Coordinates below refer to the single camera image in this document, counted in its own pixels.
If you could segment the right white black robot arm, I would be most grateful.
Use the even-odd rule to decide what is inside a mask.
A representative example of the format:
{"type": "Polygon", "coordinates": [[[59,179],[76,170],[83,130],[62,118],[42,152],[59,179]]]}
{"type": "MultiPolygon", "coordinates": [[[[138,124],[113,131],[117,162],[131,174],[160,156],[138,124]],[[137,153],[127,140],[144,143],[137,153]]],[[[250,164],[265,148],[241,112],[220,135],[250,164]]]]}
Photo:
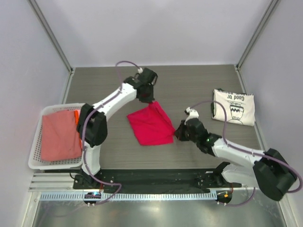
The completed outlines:
{"type": "Polygon", "coordinates": [[[213,175],[219,187],[240,183],[256,187],[268,198],[280,201],[286,193],[292,193],[296,181],[299,181],[298,190],[303,186],[302,178],[277,150],[256,150],[232,143],[208,132],[197,118],[182,120],[174,135],[179,141],[195,143],[203,153],[227,160],[213,175]]]}

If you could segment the magenta pink t shirt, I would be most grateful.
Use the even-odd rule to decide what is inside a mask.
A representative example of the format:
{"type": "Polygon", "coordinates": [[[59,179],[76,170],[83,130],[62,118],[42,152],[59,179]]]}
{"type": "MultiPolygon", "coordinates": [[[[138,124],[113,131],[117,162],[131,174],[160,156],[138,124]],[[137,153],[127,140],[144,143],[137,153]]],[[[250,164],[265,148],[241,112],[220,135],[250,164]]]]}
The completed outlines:
{"type": "Polygon", "coordinates": [[[127,119],[141,146],[159,146],[174,142],[175,128],[157,101],[127,115],[127,119]]]}

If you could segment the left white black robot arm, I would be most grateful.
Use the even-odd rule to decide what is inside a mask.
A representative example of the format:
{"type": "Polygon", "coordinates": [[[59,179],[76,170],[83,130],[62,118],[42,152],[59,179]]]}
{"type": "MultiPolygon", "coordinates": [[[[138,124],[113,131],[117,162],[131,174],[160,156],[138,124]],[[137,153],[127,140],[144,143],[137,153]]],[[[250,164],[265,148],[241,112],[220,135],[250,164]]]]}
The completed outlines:
{"type": "Polygon", "coordinates": [[[134,76],[127,77],[120,87],[105,99],[93,105],[84,104],[80,110],[77,131],[82,142],[82,176],[91,189],[100,185],[99,156],[101,144],[108,135],[108,120],[124,105],[138,99],[142,103],[154,101],[153,87],[158,75],[149,68],[139,68],[134,76]]]}

